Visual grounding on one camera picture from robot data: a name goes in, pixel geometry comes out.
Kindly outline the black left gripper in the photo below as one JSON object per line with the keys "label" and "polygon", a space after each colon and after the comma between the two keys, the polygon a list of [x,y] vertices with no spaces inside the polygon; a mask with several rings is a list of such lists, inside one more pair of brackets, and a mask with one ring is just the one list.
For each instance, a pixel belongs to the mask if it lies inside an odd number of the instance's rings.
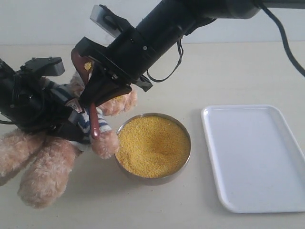
{"label": "black left gripper", "polygon": [[79,126],[62,124],[81,118],[79,100],[71,97],[59,103],[41,79],[27,73],[24,65],[15,71],[1,60],[0,113],[7,118],[1,124],[16,125],[26,132],[49,129],[49,136],[88,145],[89,137]]}

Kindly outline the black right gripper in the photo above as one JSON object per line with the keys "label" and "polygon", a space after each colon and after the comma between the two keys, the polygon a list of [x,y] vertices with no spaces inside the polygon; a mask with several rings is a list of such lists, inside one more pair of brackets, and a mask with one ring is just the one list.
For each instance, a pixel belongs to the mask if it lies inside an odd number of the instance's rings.
{"label": "black right gripper", "polygon": [[123,31],[107,47],[87,37],[77,44],[76,50],[81,57],[88,57],[96,64],[91,70],[78,70],[84,83],[79,101],[85,107],[95,107],[132,91],[134,84],[145,92],[152,83],[143,74],[166,52],[157,42],[145,38],[137,29],[130,27]]}

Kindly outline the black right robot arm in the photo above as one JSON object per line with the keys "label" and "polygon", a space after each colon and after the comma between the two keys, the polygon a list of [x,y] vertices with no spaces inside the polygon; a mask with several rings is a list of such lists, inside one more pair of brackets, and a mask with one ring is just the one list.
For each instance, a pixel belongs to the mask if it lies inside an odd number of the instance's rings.
{"label": "black right robot arm", "polygon": [[144,73],[182,37],[216,19],[249,19],[263,10],[277,25],[293,66],[304,68],[292,55],[285,30],[272,8],[303,9],[302,0],[163,0],[136,27],[104,5],[95,5],[90,19],[114,37],[107,47],[82,38],[74,50],[94,61],[91,78],[80,97],[83,106],[96,106],[128,94],[131,85],[144,91],[153,78]]}

